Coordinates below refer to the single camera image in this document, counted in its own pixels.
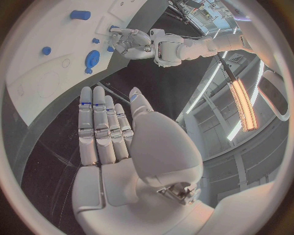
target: black floor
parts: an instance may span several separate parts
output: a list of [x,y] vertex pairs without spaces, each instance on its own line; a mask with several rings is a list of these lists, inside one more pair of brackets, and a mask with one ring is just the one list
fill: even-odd
[[[153,28],[166,33],[199,36],[182,22],[163,15]],[[128,96],[137,86],[155,111],[176,119],[207,70],[212,58],[183,61],[177,67],[162,68],[153,59],[131,61],[127,68],[103,82]],[[132,122],[130,107],[120,102]],[[48,126],[28,158],[22,189],[37,210],[68,235],[84,234],[72,210],[74,177],[81,167],[78,146],[78,104],[76,98]]]

